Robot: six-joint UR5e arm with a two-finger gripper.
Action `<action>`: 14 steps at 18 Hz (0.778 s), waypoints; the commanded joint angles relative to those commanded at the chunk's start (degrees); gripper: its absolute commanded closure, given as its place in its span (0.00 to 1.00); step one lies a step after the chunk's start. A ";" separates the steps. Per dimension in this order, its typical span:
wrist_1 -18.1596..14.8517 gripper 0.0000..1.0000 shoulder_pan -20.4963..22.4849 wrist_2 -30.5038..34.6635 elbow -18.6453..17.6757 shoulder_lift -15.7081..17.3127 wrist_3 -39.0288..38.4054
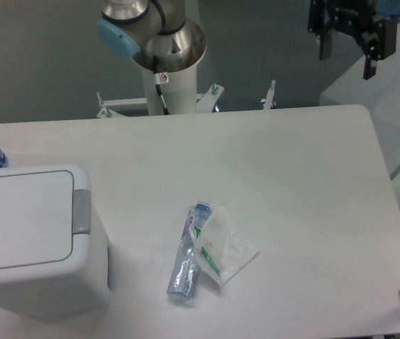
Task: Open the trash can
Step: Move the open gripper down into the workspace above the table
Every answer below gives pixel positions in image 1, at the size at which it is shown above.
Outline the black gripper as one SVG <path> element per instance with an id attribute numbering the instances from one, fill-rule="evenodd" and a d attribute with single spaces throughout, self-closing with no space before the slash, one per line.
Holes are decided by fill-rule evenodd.
<path id="1" fill-rule="evenodd" d="M 332 33 L 352 37 L 365 55 L 363 79 L 377 72 L 377 61 L 396 52 L 397 18 L 382 16 L 376 11 L 376 1 L 311 0 L 308 31 L 319 41 L 319 59 L 332 55 Z"/>

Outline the silver robot arm blue cap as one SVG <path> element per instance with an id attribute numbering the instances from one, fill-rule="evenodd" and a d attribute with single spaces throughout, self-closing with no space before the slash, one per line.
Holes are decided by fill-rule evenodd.
<path id="1" fill-rule="evenodd" d="M 332 34 L 354 39 L 365 56 L 363 78 L 396 52 L 396 16 L 378 14 L 376 1 L 311 1 L 308 32 L 319 42 L 319 58 L 332 54 Z M 154 73 L 183 71 L 201 59 L 202 30 L 186 18 L 184 1 L 104 1 L 95 27 L 102 41 L 123 58 Z"/>

